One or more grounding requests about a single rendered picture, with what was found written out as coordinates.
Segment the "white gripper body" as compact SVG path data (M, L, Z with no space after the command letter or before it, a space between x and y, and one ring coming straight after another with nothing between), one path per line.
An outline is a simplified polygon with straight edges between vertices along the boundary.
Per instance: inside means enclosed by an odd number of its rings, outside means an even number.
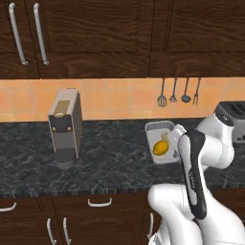
M175 150L178 150L178 142L182 135L187 132L184 126L176 124L173 129L167 134L168 141Z

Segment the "grey vegetable container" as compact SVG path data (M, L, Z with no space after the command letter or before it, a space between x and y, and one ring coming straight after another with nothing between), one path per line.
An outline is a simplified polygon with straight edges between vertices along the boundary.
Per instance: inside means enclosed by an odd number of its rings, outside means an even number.
M158 156L153 153L153 146L162 140L162 133L164 131L170 132L173 130L175 124L171 121L148 122L145 125L145 134L149 146L149 150L156 165L173 164L180 161L179 154L172 145L168 145L166 154Z

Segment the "yellow lemon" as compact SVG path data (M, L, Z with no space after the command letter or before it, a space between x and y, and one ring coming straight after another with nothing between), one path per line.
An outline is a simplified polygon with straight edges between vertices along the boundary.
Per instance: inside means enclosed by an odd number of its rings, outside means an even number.
M168 152L168 141L162 140L157 142L153 146L153 154L157 156L162 156Z

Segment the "hanging meat fork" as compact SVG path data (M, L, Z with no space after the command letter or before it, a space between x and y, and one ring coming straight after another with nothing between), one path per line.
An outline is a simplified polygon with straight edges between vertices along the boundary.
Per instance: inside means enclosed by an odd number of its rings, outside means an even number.
M201 78L198 78L196 91L195 91L194 96L193 96L192 105L196 105L197 106L197 103L198 103L198 92L199 92L200 83L201 83Z

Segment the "hanging small spatula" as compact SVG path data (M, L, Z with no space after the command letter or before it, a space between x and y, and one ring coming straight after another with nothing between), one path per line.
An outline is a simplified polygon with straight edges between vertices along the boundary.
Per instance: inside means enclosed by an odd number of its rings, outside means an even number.
M177 99L176 99L176 96L175 96L176 84L177 84L177 78L174 78L172 95L169 98L170 102L177 102Z

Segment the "hanging slotted spatula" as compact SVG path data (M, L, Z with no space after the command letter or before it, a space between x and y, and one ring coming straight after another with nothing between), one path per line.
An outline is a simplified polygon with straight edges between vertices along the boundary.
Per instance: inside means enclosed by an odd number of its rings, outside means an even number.
M163 81L162 81L162 87L164 88L165 87L165 78L163 78ZM158 97L157 99L157 104L160 106L160 107L165 107L167 105L167 97L164 95L164 89L161 89L161 95Z

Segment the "hanging ladle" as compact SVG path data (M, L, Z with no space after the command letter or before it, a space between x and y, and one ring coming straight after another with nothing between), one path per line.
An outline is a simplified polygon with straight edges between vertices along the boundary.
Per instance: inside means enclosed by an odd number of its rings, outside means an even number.
M185 102L185 103L188 103L191 100L191 97L187 95L188 85L189 85L189 78L187 78L187 81L186 81L184 95L181 97L182 102Z

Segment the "silver toaster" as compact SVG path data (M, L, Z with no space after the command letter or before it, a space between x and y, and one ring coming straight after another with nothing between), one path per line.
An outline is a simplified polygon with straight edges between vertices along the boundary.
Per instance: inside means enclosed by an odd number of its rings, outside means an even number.
M226 115L233 121L233 142L245 144L245 100L221 101L215 112Z

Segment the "dark wood drawer front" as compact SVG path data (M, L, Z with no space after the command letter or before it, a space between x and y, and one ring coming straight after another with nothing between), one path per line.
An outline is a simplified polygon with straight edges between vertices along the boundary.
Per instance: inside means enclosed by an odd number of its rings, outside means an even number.
M51 197L5 198L0 199L0 209L16 207L9 212L0 212L0 216L54 215L55 208Z
M108 202L112 198L112 204L105 208L91 208L87 204ZM94 195L70 195L53 198L57 214L82 214L83 212L137 212L141 211L145 204L144 192L94 194Z

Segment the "dark wood base cupboard door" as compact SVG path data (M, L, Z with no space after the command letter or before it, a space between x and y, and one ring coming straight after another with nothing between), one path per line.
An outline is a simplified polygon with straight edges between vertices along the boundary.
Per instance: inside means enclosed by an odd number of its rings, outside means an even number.
M142 228L142 238L141 238L141 245L148 244L147 235L149 234L150 228L150 215L153 214L154 224L153 224L153 232L152 234L156 233L161 224L161 216L154 211L148 204L145 204L145 212L144 212L144 221L143 221L143 228Z
M56 222L51 229L56 244L53 244L47 229L48 218L38 215L1 216L0 245L62 245Z
M142 212L60 214L62 232L64 217L67 217L71 245L141 245Z

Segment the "grey coffee machine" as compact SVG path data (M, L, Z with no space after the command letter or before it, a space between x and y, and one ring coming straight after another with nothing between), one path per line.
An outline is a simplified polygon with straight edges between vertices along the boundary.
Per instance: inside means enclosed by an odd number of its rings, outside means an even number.
M48 114L56 166L72 167L79 156L82 116L78 89L59 90Z

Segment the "dark wood wall cupboard door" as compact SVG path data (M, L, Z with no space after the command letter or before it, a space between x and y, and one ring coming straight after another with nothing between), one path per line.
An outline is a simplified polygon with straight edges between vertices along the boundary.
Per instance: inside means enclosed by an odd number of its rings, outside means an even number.
M149 75L245 77L245 0L155 0Z
M43 64L33 4L49 65ZM25 0L42 78L146 78L154 0Z
M15 3L15 18L27 66L22 65L17 51L9 14L9 4ZM0 78L39 78L33 38L24 0L0 0Z

